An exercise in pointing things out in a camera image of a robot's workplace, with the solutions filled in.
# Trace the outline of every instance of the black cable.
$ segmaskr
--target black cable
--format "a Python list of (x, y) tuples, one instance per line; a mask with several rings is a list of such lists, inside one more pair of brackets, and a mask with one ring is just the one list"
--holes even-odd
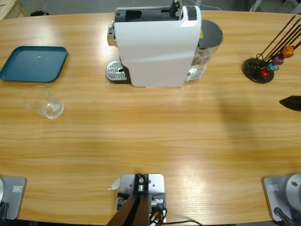
[(184, 220), (184, 221), (175, 221), (175, 222), (168, 222), (168, 223), (159, 222), (155, 226), (159, 226), (159, 225), (176, 225), (176, 224), (183, 224), (183, 223), (188, 223), (188, 222), (196, 223), (197, 225), (203, 226), (201, 223), (197, 222), (196, 220)]

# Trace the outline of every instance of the wood grain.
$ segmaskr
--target wood grain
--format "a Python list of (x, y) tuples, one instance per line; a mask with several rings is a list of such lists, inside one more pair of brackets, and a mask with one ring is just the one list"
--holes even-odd
[(301, 113), (279, 100), (300, 95), (301, 51), (274, 80), (257, 84), (241, 64), (261, 52), (291, 15), (203, 12), (224, 42), (204, 76), (174, 89), (112, 84), (106, 41), (113, 14), (0, 21), (0, 67), (21, 45), (64, 46), (60, 77), (46, 84), (65, 103), (48, 120), (22, 107), (36, 83), (0, 81), (0, 174), (28, 180), (20, 219), (106, 224), (125, 173), (165, 177), (168, 221), (270, 220), (261, 179), (301, 171)]

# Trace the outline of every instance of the drinking glass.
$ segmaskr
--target drinking glass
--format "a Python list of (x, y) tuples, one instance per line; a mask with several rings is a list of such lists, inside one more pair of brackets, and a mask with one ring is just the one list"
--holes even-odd
[(24, 97), (24, 106), (49, 119), (56, 119), (64, 111), (64, 103), (45, 86), (32, 88)]

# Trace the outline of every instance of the black object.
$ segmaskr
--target black object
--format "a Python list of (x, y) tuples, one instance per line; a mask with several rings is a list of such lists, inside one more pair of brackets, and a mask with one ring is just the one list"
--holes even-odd
[(178, 16), (170, 16), (170, 8), (164, 9), (120, 9), (115, 13), (115, 22), (142, 22), (142, 21), (174, 21)]
[(30, 13), (30, 16), (47, 16), (47, 15), (49, 15), (49, 13), (44, 12), (42, 10), (38, 10), (33, 13)]
[(0, 203), (0, 222), (3, 222), (6, 219), (6, 213), (8, 211), (8, 203), (1, 202)]
[(149, 193), (149, 176), (148, 174), (135, 174), (133, 194)]
[(260, 59), (250, 58), (242, 65), (242, 70), (247, 78), (258, 83), (266, 83), (274, 78), (274, 72), (269, 72), (267, 78), (261, 77), (259, 69), (265, 67), (265, 62)]
[(216, 23), (210, 20), (202, 20), (202, 33), (203, 37), (200, 37), (198, 40), (198, 47), (200, 49), (218, 46), (223, 40), (222, 30)]
[(301, 112), (301, 96), (290, 96), (279, 101), (284, 107)]

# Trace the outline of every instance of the white coffee machine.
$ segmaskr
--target white coffee machine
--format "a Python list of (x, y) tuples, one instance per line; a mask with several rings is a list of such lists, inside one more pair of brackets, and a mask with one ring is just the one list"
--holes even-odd
[(180, 87), (190, 69), (201, 33), (197, 6), (117, 8), (108, 29), (108, 44), (120, 61), (108, 64), (114, 83), (139, 87)]

